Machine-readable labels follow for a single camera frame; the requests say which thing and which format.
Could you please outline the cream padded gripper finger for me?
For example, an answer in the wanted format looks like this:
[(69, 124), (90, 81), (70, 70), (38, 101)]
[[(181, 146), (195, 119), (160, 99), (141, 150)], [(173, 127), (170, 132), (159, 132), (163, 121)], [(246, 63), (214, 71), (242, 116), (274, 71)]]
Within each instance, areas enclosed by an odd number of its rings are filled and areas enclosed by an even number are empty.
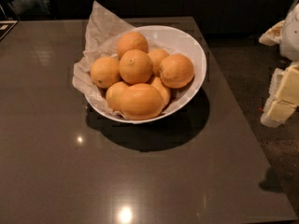
[(284, 24), (284, 21), (279, 21), (271, 28), (269, 28), (265, 33), (259, 38), (259, 42), (266, 46), (274, 46), (279, 43), (281, 29)]
[(299, 107), (299, 62), (272, 75), (269, 97), (265, 102), (261, 124), (276, 128), (284, 124)]

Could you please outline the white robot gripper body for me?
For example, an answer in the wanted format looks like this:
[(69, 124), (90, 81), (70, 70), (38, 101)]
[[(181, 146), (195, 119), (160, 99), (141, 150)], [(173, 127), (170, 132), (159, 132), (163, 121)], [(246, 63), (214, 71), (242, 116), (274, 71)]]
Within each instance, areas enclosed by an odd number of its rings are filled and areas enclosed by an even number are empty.
[(280, 54), (291, 61), (299, 61), (299, 4), (287, 15), (281, 28)]

